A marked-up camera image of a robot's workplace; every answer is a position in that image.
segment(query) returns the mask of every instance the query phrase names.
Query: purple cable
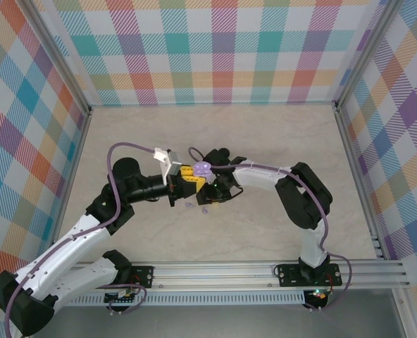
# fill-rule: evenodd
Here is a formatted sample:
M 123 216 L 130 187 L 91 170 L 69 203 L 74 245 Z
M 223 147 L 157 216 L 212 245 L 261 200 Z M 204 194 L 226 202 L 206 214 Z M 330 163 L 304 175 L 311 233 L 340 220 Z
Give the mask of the purple cable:
M 88 230 L 85 230 L 83 232 L 79 232 L 76 235 L 73 235 L 73 239 L 71 238 L 67 238 L 65 240 L 63 240 L 62 242 L 60 242 L 59 244 L 57 244 L 55 247 L 53 247 L 50 252 L 48 252 L 34 267 L 33 269 L 31 269 L 31 271 L 27 274 L 27 276 L 19 283 L 18 287 L 16 287 L 16 289 L 14 290 L 13 294 L 10 297 L 10 300 L 8 301 L 8 305 L 6 307 L 6 311 L 5 311 L 5 335 L 6 338 L 13 338 L 11 336 L 10 333 L 10 314 L 11 314 L 11 309 L 13 307 L 13 303 L 15 298 L 18 296 L 20 290 L 23 288 L 23 286 L 25 285 L 25 283 L 28 281 L 29 279 L 29 275 L 32 276 L 32 278 L 35 276 L 35 272 L 37 272 L 39 270 L 39 268 L 41 267 L 41 265 L 44 264 L 44 262 L 50 257 L 52 256 L 54 253 L 56 253 L 61 247 L 63 247 L 65 244 L 76 240 L 78 237 L 84 236 L 86 234 L 89 234 L 90 232 L 96 231 L 98 229 L 101 229 L 103 227 L 106 227 L 107 225 L 111 224 L 113 221 L 115 221 L 121 211 L 121 204 L 120 204 L 120 197 L 119 197 L 119 191 L 118 188 L 116 187 L 116 182 L 115 182 L 115 178 L 113 176 L 113 171 L 111 169 L 111 154 L 113 153 L 113 151 L 118 148 L 119 146 L 131 146 L 132 148 L 136 148 L 139 150 L 143 150 L 146 151 L 148 153 L 153 154 L 155 151 L 153 149 L 149 149 L 143 146 L 139 146 L 138 144 L 133 144 L 133 143 L 129 143 L 129 142 L 118 142 L 115 143 L 113 146 L 110 147 L 110 149 L 108 150 L 107 153 L 107 171 L 108 171 L 108 181 L 110 182 L 111 188 L 113 189 L 113 194 L 115 195 L 115 201 L 116 201 L 116 212 L 113 215 L 112 218 L 110 218 L 109 220 L 107 220 L 106 222 L 103 222 L 99 225 L 97 225 L 96 227 L 92 227 Z
M 142 298 L 142 300 L 141 301 L 139 301 L 139 303 L 138 304 L 136 304 L 136 305 L 134 305 L 134 306 L 131 306 L 131 307 L 129 307 L 127 310 L 125 310 L 125 311 L 123 311 L 123 312 L 121 312 L 121 313 L 119 313 L 119 315 L 125 315 L 125 314 L 127 314 L 127 313 L 130 313 L 130 312 L 132 312 L 132 311 L 134 311 L 134 310 L 136 310 L 137 308 L 139 308 L 145 301 L 146 301 L 146 297 L 147 297 L 147 290 L 146 290 L 146 288 L 145 287 L 143 287 L 142 285 L 139 285 L 139 284 L 117 284 L 117 285 L 103 285 L 103 286 L 101 286 L 101 287 L 98 287 L 98 289 L 117 289 L 117 288 L 119 288 L 119 287 L 136 287 L 136 288 L 138 288 L 138 289 L 141 289 L 141 290 L 143 290 L 143 292 L 144 292 L 144 295 L 143 295 L 143 298 Z M 110 310 L 110 311 L 113 311 L 113 309 L 111 308 L 111 304 L 113 303 L 113 301 L 110 301 L 109 303 L 108 303 L 108 309 Z
M 197 159 L 196 156 L 193 155 L 193 151 L 197 152 L 201 156 L 201 159 Z M 188 148 L 188 155 L 189 155 L 189 157 L 191 157 L 196 162 L 200 162 L 204 158 L 203 153 L 198 148 L 194 148 L 193 146 L 191 146 L 190 148 Z
M 302 182 L 302 180 L 299 177 L 297 177 L 295 174 L 292 174 L 290 171 L 286 171 L 286 170 L 284 170 L 282 168 L 274 168 L 274 167 L 270 167 L 270 166 L 267 166 L 267 165 L 253 164 L 253 163 L 251 163 L 251 164 L 234 164 L 234 165 L 212 165 L 212 168 L 214 168 L 214 169 L 250 168 L 250 167 L 265 169 L 265 170 L 269 170 L 269 171 L 277 171 L 277 172 L 286 174 L 287 176 L 291 177 L 293 180 L 295 180 L 296 182 L 298 182 L 298 184 L 301 185 L 304 188 L 304 190 L 306 190 L 307 194 L 309 194 L 309 196 L 312 198 L 313 202 L 315 203 L 316 207 L 320 211 L 321 218 L 323 219 L 324 226 L 325 226 L 324 235 L 323 235 L 323 237 L 321 237 L 321 240 L 320 240 L 320 249 L 325 254 L 328 254 L 328 255 L 330 255 L 332 257 L 335 257 L 335 258 L 340 258 L 343 261 L 347 262 L 348 269 L 349 269 L 348 281 L 347 281 L 346 285 L 344 286 L 344 289 L 343 289 L 342 293 L 331 304 L 325 306 L 324 309 L 332 307 L 342 297 L 344 297 L 344 295 L 346 294 L 346 292 L 349 289 L 349 286 L 351 285 L 352 265 L 351 265 L 351 262 L 349 261 L 348 258 L 346 258 L 344 256 L 341 256 L 341 255 L 334 254 L 334 253 L 330 253 L 329 251 L 327 251 L 325 249 L 324 242 L 326 241 L 326 238 L 328 238 L 329 225 L 328 225 L 328 219 L 326 217 L 326 214 L 325 214 L 325 212 L 323 210 L 323 207 L 321 206 L 319 200 L 316 198 L 315 194 L 310 190 L 310 188 L 307 186 L 307 184 L 305 184 L 304 182 Z

